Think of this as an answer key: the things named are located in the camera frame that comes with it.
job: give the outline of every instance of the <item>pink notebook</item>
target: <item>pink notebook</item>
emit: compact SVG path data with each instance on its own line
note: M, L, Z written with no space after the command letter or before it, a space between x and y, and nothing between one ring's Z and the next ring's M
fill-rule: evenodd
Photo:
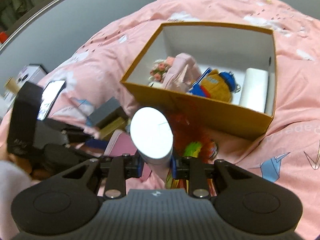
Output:
M136 151L137 148L133 144L130 135L122 130L115 130L103 155L110 157L121 156L124 153L135 155ZM150 176L150 173L151 169L145 163L143 166L142 176L140 178L141 181L146 181Z

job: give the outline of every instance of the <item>blue object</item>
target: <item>blue object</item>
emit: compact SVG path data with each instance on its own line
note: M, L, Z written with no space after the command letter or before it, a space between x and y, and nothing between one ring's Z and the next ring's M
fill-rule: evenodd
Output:
M84 145L90 148L105 150L108 146L108 143L109 142L103 140L89 139L84 143Z
M230 92L233 92L236 90L236 80L231 73L220 72L219 76L221 76L225 81L225 83L228 85Z
M144 162L142 162L142 157L138 158L138 177L142 176Z
M204 71L204 73L198 78L198 80L192 85L192 87L194 87L194 85L196 84L199 84L201 80L204 79L211 71L212 71L211 68L207 68L207 70Z
M195 96L200 96L200 97L207 97L205 95L205 93L203 92L203 90L201 89L199 84L194 84L193 87L191 88L191 90L189 91L191 94L195 95Z
M176 177L177 177L177 164L176 164L176 160L174 159L173 155L171 155L170 170L171 170L172 178L176 179Z
M288 154L285 153L263 162L260 166L262 177L268 181L276 182L280 178L281 160Z

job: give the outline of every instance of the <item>paper towel roll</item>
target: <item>paper towel roll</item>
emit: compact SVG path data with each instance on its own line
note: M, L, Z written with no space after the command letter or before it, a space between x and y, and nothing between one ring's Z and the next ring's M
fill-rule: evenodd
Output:
M268 71L248 68L245 71L244 84L239 105L264 113L268 92Z

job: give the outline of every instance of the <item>green feather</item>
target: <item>green feather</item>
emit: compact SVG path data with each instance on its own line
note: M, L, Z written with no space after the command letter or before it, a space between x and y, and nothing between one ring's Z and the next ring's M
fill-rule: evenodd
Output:
M198 157L199 152L201 151L202 144L200 142L190 143L184 150L183 156Z

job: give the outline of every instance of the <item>white roll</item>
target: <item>white roll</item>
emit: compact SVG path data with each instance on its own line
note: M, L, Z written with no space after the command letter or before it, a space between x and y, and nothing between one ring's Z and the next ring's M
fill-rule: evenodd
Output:
M130 135L141 157L165 182L173 145L173 134L167 119L154 108L141 108L132 118Z
M239 105L264 113L268 93L268 71L248 68L245 71L244 84Z

